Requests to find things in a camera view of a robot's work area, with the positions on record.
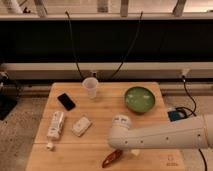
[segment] plastic cup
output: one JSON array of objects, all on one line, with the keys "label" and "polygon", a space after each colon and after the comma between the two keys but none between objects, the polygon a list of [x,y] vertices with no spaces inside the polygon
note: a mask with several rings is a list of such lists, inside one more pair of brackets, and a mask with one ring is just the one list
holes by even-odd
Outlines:
[{"label": "plastic cup", "polygon": [[89,98],[94,99],[96,97],[98,80],[95,77],[88,77],[84,79],[82,86],[87,91]]}]

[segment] cable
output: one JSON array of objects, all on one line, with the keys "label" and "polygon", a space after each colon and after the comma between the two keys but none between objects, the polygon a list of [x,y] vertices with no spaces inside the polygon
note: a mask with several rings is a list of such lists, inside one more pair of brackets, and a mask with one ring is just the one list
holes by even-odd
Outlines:
[{"label": "cable", "polygon": [[23,1],[19,4],[19,6],[21,7],[21,6],[24,5],[27,1],[28,1],[28,0],[23,0]]},{"label": "cable", "polygon": [[202,157],[202,159],[203,159],[204,169],[205,169],[205,171],[207,171],[207,170],[208,170],[208,166],[207,166],[206,159],[205,159],[205,157],[204,157],[204,155],[203,155],[203,152],[201,151],[201,149],[198,149],[198,151],[200,152],[200,155],[201,155],[201,157]]},{"label": "cable", "polygon": [[176,107],[175,108],[177,111],[179,110],[179,109],[183,109],[183,110],[188,110],[189,112],[191,112],[189,115],[186,115],[186,117],[185,118],[188,118],[188,117],[190,117],[191,115],[193,115],[193,116],[197,116],[196,114],[195,114],[195,112],[193,112],[190,108],[188,108],[188,107],[185,107],[185,106],[181,106],[181,107]]},{"label": "cable", "polygon": [[77,56],[76,56],[71,18],[70,18],[70,15],[69,15],[69,12],[68,12],[68,11],[66,11],[65,14],[67,15],[68,21],[69,21],[70,39],[71,39],[73,57],[75,58],[75,64],[76,64],[76,66],[77,66],[79,75],[81,76],[82,79],[84,79],[84,76],[83,76],[83,74],[82,74],[82,72],[81,72],[81,70],[80,70],[80,67],[79,67],[79,65],[78,65],[78,58],[77,58]]},{"label": "cable", "polygon": [[[187,115],[187,117],[191,116],[191,115],[194,115],[195,117],[197,116],[197,114],[195,113],[196,109],[197,109],[197,104],[196,104],[196,101],[194,100],[194,98],[191,96],[191,94],[188,92],[187,90],[187,87],[186,87],[186,78],[185,76],[182,76],[182,81],[183,81],[183,85],[184,85],[184,90],[186,92],[186,94],[188,95],[188,97],[192,100],[193,104],[194,104],[194,109],[191,110],[187,107],[178,107],[179,109],[182,108],[182,109],[187,109],[191,112],[190,115]],[[208,166],[207,166],[207,162],[206,162],[206,159],[205,159],[205,156],[203,155],[203,152],[201,151],[201,149],[198,149],[202,159],[203,159],[203,163],[204,163],[204,169],[205,171],[208,171]]]},{"label": "cable", "polygon": [[185,90],[187,96],[192,100],[192,102],[194,104],[194,109],[192,111],[195,113],[195,111],[197,109],[197,104],[196,104],[196,101],[194,100],[194,98],[190,95],[190,93],[187,90],[187,87],[186,87],[186,77],[185,76],[182,76],[182,81],[183,81],[184,90]]},{"label": "cable", "polygon": [[121,67],[123,66],[124,62],[126,61],[126,59],[128,58],[129,54],[131,53],[133,47],[135,46],[135,42],[138,39],[138,35],[140,33],[142,16],[143,16],[143,11],[141,11],[140,19],[138,21],[138,27],[137,27],[137,30],[136,30],[136,33],[135,33],[135,37],[132,40],[132,43],[131,43],[129,49],[127,50],[127,53],[126,53],[125,57],[122,59],[121,64],[119,65],[118,69],[108,79],[112,79],[120,71]]}]

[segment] green bowl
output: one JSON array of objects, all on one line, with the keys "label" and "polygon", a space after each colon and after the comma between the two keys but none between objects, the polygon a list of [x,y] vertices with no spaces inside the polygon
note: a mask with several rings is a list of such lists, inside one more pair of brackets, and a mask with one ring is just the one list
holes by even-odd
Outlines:
[{"label": "green bowl", "polygon": [[145,113],[155,105],[155,96],[147,88],[132,87],[125,93],[125,103],[132,111]]}]

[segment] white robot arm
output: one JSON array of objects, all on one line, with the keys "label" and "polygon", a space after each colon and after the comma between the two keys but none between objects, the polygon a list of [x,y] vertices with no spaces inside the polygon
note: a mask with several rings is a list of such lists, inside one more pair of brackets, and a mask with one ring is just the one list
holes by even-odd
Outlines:
[{"label": "white robot arm", "polygon": [[108,143],[115,149],[213,148],[213,115],[132,129],[125,115],[113,118]]}]

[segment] smartphone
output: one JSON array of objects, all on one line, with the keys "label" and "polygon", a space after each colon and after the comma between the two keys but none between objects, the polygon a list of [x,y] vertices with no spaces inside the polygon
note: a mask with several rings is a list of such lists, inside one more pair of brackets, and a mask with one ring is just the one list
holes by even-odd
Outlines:
[{"label": "smartphone", "polygon": [[69,98],[66,93],[63,93],[58,96],[58,100],[68,111],[75,107],[75,103]]}]

